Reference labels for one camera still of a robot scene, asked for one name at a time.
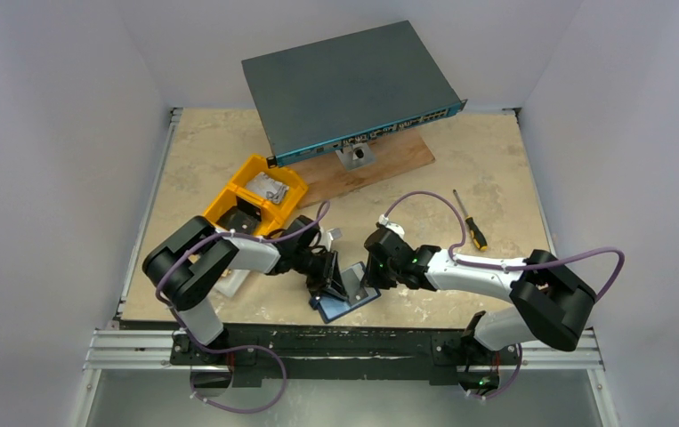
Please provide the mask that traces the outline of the dark grey credit card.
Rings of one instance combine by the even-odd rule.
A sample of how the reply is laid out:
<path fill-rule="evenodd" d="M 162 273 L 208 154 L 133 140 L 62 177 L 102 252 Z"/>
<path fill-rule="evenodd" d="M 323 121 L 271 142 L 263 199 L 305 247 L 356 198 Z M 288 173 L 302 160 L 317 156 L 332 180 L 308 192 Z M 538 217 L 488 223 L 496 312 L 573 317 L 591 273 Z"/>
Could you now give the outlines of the dark grey credit card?
<path fill-rule="evenodd" d="M 363 262 L 356 262 L 341 272 L 347 303 L 351 307 L 369 303 L 381 296 L 376 288 L 364 285 L 365 273 L 366 266 Z"/>

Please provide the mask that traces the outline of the navy blue card holder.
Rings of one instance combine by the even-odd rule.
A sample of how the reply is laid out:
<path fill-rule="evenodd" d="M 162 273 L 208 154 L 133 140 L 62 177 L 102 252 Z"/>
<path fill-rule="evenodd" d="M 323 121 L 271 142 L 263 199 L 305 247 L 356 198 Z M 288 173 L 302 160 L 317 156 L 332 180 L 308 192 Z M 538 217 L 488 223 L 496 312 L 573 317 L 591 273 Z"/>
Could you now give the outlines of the navy blue card holder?
<path fill-rule="evenodd" d="M 323 295 L 322 297 L 319 298 L 311 297 L 309 300 L 309 305 L 311 306 L 312 309 L 314 309 L 320 314 L 325 324 L 329 324 L 339 319 L 340 317 L 343 317 L 349 314 L 350 312 L 357 310 L 367 304 L 368 303 L 356 307 L 351 307 L 347 302 L 340 301 L 339 299 L 329 295 Z"/>

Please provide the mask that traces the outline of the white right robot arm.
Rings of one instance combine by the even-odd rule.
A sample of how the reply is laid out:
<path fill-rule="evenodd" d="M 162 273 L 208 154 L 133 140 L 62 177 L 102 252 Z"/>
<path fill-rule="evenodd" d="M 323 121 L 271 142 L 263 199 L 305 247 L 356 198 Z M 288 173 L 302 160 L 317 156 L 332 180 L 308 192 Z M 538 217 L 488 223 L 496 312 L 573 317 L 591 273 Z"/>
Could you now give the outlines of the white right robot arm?
<path fill-rule="evenodd" d="M 485 295 L 510 308 L 476 316 L 461 339 L 464 355 L 482 362 L 495 350 L 538 340 L 574 351 L 597 301 L 596 292 L 544 250 L 527 258 L 451 256 L 438 246 L 412 248 L 395 231 L 380 226 L 364 243 L 372 287 L 458 291 Z"/>

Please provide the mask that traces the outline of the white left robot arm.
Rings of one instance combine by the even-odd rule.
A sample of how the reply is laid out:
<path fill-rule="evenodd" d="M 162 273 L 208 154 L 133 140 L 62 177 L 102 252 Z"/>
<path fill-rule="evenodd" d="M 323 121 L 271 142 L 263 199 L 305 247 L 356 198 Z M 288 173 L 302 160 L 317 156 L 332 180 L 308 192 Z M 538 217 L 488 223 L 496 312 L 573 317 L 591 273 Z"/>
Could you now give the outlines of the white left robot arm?
<path fill-rule="evenodd" d="M 275 238 L 219 231 L 198 215 L 151 251 L 141 271 L 188 333 L 193 353 L 214 364 L 226 355 L 227 332 L 208 295 L 226 270 L 268 276 L 295 271 L 305 276 L 313 299 L 347 297 L 338 253 L 315 242 L 321 233 L 318 222 L 305 215 Z"/>

